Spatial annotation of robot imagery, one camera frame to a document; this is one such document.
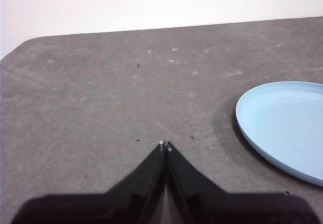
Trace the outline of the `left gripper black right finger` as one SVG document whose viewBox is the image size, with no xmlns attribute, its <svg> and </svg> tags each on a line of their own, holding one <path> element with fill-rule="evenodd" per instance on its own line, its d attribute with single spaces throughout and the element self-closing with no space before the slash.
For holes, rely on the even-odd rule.
<svg viewBox="0 0 323 224">
<path fill-rule="evenodd" d="M 184 223 L 319 223 L 302 198 L 283 193 L 228 193 L 166 143 L 167 187 Z"/>
</svg>

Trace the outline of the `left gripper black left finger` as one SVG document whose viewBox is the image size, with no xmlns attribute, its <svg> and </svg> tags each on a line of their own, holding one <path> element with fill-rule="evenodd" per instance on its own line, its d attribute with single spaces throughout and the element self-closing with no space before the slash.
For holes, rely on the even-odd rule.
<svg viewBox="0 0 323 224">
<path fill-rule="evenodd" d="M 164 193 L 165 143 L 105 193 L 56 194 L 25 202 L 13 223 L 150 223 Z"/>
</svg>

